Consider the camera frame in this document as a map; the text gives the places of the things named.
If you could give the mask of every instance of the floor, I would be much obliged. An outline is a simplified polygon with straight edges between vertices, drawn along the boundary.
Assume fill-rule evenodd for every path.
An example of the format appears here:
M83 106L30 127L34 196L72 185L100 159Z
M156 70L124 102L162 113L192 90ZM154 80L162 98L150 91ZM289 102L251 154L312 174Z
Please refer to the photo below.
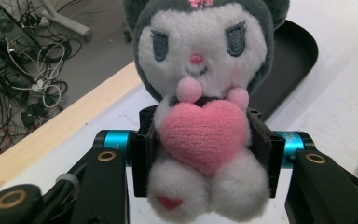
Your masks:
M71 1L58 1L56 8L60 8L68 2ZM73 58L64 62L57 78L68 84L68 91L65 94L67 101L63 108L79 100L133 59L132 43L126 40L123 33L126 27L121 1L75 0L72 2L75 4L60 13L88 26L92 30L92 36L91 40L85 40L83 36L74 34L57 24L51 24L49 28L53 34L66 34L79 40L82 45L80 51ZM76 49L78 44L75 43L72 47ZM19 126L18 132L25 133L25 129L21 127L19 111L17 110L13 120ZM23 135L19 135L13 143L22 138Z

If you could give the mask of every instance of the plush toy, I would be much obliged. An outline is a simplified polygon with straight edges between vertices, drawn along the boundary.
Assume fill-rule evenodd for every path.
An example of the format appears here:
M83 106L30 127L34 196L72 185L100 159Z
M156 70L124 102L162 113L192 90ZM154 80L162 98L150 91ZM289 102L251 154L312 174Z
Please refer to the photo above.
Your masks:
M148 201L170 222L262 214L265 168L252 144L249 94L269 74L289 0L125 0L137 71L159 101L160 151Z

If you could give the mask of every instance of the black cable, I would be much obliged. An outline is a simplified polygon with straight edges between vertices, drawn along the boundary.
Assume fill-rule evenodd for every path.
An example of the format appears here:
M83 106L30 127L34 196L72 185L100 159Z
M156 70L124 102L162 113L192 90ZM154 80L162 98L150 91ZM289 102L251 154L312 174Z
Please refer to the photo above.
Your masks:
M73 6L73 5L75 5L75 4L78 4L78 3L80 3L80 2L81 2L81 0L78 0L78 1L72 0L72 1L68 2L67 4L63 5L62 7L60 7L60 9L58 9L57 12L60 12L60 11L62 11L63 9L65 9L66 7L71 7L71 6Z
M57 212L60 212L62 209L62 203L70 196L71 192L74 189L74 186L71 182L67 180L60 180L65 183L62 186L62 189L54 197L51 202L43 209L43 211L34 219L34 224L44 224L55 216Z

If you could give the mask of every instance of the pink heart plush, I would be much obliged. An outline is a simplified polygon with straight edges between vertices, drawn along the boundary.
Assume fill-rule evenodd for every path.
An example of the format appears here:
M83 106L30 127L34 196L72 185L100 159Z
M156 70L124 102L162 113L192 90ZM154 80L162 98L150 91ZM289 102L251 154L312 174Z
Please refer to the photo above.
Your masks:
M162 122L161 143L177 160L214 175L243 149L247 122L230 101L211 101L203 107L179 103Z

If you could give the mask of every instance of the white plush body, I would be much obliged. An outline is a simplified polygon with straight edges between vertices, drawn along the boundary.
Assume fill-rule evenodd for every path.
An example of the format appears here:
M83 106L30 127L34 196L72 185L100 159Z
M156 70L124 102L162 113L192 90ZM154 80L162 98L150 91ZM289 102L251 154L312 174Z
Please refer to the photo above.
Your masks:
M226 31L239 24L245 31L245 47L232 56L227 53ZM168 53L158 61L151 56L156 51L156 34L168 37L164 47ZM233 88L246 89L266 59L264 40L257 19L239 4L190 13L160 11L153 16L140 36L138 56L147 81L163 97L154 117L157 131L172 111L170 100L184 77L195 78L206 97L226 98ZM234 160L212 176L203 175L161 148L149 176L147 193L152 207L162 218L177 223L193 221L211 211L235 221L259 216L269 198L269 183L265 169L247 148L249 144L247 141ZM161 197L180 205L167 209Z

